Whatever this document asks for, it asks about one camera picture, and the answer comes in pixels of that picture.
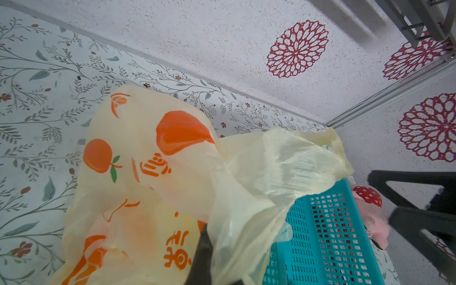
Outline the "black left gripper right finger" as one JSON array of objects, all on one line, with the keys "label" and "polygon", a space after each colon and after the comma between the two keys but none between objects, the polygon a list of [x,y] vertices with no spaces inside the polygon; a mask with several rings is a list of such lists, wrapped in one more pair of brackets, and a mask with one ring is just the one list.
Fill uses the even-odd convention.
[{"label": "black left gripper right finger", "polygon": [[[433,197],[427,210],[419,209],[401,196],[387,182],[441,186],[443,192]],[[412,244],[432,265],[452,283],[456,282],[456,261],[425,236],[424,230],[436,234],[456,251],[456,174],[454,172],[372,171],[369,185],[396,205],[388,218],[389,224]]]}]

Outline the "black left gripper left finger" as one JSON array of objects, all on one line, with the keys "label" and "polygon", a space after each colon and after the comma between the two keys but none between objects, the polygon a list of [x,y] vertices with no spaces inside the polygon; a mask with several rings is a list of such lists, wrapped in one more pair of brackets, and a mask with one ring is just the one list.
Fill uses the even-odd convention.
[{"label": "black left gripper left finger", "polygon": [[207,233],[207,225],[204,224],[200,238],[198,240],[197,249],[194,256],[194,261],[188,274],[185,285],[214,285],[212,281],[210,267],[213,253],[209,235]]}]

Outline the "yellow orange-print plastic bag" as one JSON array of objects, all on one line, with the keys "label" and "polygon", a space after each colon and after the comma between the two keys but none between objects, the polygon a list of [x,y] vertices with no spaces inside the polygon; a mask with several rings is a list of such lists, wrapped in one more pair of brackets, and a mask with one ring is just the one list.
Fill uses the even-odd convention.
[{"label": "yellow orange-print plastic bag", "polygon": [[182,285],[203,225],[215,285],[260,284],[286,215],[354,172],[335,130],[219,138],[199,109],[125,85],[94,114],[52,285]]}]

